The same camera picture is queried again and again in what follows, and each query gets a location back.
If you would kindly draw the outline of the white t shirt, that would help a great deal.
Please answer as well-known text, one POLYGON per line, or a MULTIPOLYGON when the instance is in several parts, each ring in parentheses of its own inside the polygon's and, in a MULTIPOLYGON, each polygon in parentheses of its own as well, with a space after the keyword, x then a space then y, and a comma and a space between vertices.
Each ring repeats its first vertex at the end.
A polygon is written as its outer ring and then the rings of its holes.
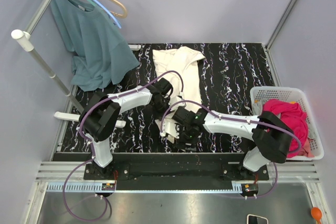
MULTIPOLYGON (((153 50, 152 52, 156 75, 163 74, 163 78, 173 86, 169 106, 179 100, 190 100, 201 104, 198 61, 203 60, 205 56, 201 52, 185 46, 178 49, 153 50)), ((173 113, 179 106, 185 106, 188 111, 194 113, 200 108, 193 103, 180 103, 174 106, 165 115, 165 118, 155 120, 158 127, 164 119, 172 119, 173 113)))

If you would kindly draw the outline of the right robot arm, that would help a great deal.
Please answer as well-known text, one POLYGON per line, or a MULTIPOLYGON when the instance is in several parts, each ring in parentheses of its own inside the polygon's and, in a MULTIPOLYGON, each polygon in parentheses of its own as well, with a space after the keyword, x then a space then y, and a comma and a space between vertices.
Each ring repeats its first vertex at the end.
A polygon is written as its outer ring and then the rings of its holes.
POLYGON ((239 116, 203 108, 194 113, 180 107, 172 119, 181 126, 178 137, 181 147, 193 145, 202 130, 253 141, 255 147, 246 152, 238 167, 239 176, 244 180, 252 179, 262 166, 270 162, 285 163, 294 138, 290 127, 269 111, 257 116, 239 116))

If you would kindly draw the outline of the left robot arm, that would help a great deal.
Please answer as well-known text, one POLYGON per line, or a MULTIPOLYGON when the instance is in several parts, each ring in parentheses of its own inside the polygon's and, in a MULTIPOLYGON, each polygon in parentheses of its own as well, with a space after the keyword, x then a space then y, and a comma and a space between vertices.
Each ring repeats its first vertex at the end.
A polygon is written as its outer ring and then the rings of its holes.
POLYGON ((138 86, 132 90, 108 96, 103 92, 93 95, 79 118, 79 134, 89 143, 92 150, 92 167, 103 180, 113 175, 109 150, 109 138, 117 125, 120 114, 139 106, 150 106, 153 118, 162 119, 169 107, 173 86, 165 78, 153 84, 138 86))

